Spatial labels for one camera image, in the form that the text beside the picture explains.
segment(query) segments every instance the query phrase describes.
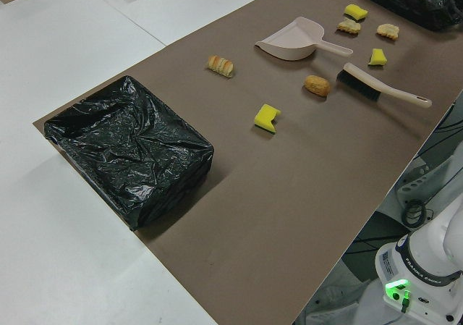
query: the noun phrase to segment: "beige dustpan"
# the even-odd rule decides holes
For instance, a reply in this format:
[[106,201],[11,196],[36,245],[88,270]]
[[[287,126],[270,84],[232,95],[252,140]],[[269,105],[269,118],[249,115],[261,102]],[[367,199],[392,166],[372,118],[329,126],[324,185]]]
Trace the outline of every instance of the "beige dustpan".
[[350,48],[343,48],[322,40],[323,34],[325,30],[321,25],[305,17],[298,17],[286,27],[263,41],[258,41],[255,45],[270,55],[288,61],[303,59],[317,48],[343,57],[352,55],[353,51]]

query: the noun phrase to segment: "brown table surface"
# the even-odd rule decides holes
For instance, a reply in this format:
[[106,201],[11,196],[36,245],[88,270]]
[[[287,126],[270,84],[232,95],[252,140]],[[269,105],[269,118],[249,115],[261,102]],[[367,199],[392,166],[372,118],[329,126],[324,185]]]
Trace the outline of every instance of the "brown table surface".
[[[369,11],[358,36],[336,32],[350,3]],[[336,82],[347,60],[334,54],[286,62],[254,46],[299,16],[433,106],[367,100]],[[396,42],[375,34],[383,23],[400,27]],[[368,68],[372,48],[383,69]],[[212,54],[234,62],[234,78],[205,69]],[[220,325],[289,325],[456,99],[462,69],[460,30],[433,33],[369,0],[256,0],[209,24],[117,76],[135,77],[216,149],[200,189],[138,237]],[[326,100],[302,87],[310,74],[331,82]],[[275,135],[253,125],[264,103],[282,111]]]

